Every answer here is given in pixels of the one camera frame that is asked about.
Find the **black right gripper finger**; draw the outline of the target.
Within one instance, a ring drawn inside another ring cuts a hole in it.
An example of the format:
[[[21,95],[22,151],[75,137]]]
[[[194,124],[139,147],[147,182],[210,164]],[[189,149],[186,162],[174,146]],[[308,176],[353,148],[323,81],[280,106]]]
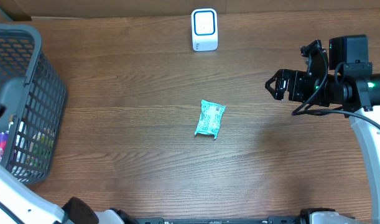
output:
[[[283,90],[285,87],[285,69],[278,70],[272,78],[265,83],[267,90]]]
[[[273,99],[275,99],[275,100],[283,100],[286,92],[287,92],[287,90],[285,88],[283,88],[283,89],[281,89],[281,88],[269,89],[269,93],[272,95]]]

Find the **teal wet wipes packet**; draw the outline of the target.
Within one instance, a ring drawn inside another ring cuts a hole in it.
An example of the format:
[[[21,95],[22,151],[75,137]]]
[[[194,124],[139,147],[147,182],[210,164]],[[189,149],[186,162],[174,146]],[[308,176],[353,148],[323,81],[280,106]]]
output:
[[[220,131],[221,119],[225,109],[226,106],[224,105],[202,100],[200,118],[194,135],[201,134],[213,136],[213,139],[216,140]]]

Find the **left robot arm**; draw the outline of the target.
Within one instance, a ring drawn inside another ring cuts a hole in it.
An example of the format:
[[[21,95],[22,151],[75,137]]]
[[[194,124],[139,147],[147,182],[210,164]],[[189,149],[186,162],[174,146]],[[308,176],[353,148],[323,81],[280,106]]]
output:
[[[29,190],[0,166],[0,209],[16,223],[134,223],[122,210],[94,212],[84,201],[72,197],[62,208]]]

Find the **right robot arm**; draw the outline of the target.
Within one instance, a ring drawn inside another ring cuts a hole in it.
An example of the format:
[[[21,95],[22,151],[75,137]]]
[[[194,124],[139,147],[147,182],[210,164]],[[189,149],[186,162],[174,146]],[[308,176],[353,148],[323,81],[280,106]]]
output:
[[[280,69],[266,83],[276,100],[301,105],[292,116],[342,114],[349,119],[364,159],[372,201],[371,223],[380,223],[380,73],[373,72],[366,35],[320,40],[300,48],[306,71]]]

